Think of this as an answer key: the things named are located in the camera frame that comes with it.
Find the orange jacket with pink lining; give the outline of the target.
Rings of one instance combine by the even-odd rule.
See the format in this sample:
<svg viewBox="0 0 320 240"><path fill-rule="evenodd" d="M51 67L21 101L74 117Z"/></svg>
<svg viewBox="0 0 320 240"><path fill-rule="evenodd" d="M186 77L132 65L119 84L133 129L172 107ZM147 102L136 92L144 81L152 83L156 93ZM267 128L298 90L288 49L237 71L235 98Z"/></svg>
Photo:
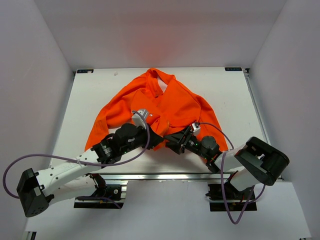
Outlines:
<svg viewBox="0 0 320 240"><path fill-rule="evenodd" d="M159 136L181 131L194 122L207 122L197 139L212 136L220 151L228 149L214 110L201 96L191 92L172 74L150 68L124 86L97 115L88 136L85 150L99 143L110 129L127 123L132 112L146 109L146 121Z"/></svg>

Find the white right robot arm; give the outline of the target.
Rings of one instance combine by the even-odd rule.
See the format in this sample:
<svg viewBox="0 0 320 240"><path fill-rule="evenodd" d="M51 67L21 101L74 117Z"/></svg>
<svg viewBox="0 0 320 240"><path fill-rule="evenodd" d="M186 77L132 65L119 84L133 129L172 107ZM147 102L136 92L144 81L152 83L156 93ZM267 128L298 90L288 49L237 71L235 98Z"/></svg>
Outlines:
<svg viewBox="0 0 320 240"><path fill-rule="evenodd" d="M253 136L243 145L231 150L220 150L217 140L210 135L197 139L200 124L195 123L183 130L166 135L165 146L178 155L188 150L205 160L206 167L214 174L223 174L242 168L226 181L226 195L236 200L244 190L259 183L265 186L275 184L289 158L278 149Z"/></svg>

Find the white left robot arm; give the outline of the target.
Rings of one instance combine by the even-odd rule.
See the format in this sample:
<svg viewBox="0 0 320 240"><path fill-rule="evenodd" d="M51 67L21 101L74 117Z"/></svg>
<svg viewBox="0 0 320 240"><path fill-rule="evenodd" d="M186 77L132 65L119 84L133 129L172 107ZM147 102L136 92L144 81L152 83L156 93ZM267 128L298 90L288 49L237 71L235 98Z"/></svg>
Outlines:
<svg viewBox="0 0 320 240"><path fill-rule="evenodd" d="M120 161L128 152L140 147L150 150L163 141L150 126L125 123L77 156L75 162L67 161L37 172L32 168L25 170L16 189L25 216L34 217L54 203L77 197L115 200L114 191L96 172L105 164Z"/></svg>

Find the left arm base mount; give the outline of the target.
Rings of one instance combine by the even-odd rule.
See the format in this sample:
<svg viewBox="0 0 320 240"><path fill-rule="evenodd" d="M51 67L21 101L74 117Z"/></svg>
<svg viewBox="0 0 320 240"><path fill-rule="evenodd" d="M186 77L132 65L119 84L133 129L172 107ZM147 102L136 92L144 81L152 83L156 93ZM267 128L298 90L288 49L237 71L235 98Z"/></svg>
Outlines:
<svg viewBox="0 0 320 240"><path fill-rule="evenodd" d="M94 182L95 191L87 196L77 197L73 207L76 209L121 209L126 197L124 184L106 183L100 174L88 174Z"/></svg>

